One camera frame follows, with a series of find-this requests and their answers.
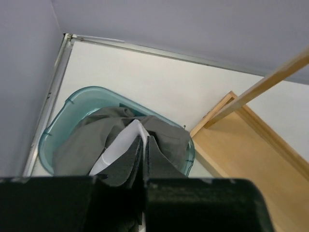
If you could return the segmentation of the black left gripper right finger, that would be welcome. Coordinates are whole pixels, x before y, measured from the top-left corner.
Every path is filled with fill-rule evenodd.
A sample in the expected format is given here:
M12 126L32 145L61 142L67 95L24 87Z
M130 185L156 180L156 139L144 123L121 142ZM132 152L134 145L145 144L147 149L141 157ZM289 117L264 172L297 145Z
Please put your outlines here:
M266 202L240 178L188 178L150 136L143 157L148 232L272 232Z

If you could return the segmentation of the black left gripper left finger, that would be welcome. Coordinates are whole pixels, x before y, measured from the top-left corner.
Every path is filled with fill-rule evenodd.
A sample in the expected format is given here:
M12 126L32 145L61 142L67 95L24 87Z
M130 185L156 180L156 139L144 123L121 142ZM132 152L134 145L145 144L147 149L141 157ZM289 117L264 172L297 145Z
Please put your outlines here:
M14 177L0 181L3 232L136 232L141 212L132 186L142 156L136 138L93 176Z

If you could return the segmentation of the white garment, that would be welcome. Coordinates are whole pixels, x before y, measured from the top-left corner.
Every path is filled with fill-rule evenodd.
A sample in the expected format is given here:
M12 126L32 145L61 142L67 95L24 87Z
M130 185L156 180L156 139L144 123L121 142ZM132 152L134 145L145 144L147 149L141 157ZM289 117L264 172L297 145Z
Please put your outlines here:
M137 232L142 224L141 163L149 133L133 120L100 155L90 175L102 177L105 232Z

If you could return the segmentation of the grey pleated skirt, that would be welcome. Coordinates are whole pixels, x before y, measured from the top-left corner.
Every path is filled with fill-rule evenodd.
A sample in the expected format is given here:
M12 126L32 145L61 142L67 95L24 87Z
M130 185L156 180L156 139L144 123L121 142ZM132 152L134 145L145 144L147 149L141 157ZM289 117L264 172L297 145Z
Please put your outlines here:
M78 122L69 137L53 152L55 175L89 174L101 154L133 121L138 120L160 151L176 167L186 161L189 132L154 115L135 113L123 106L103 107Z

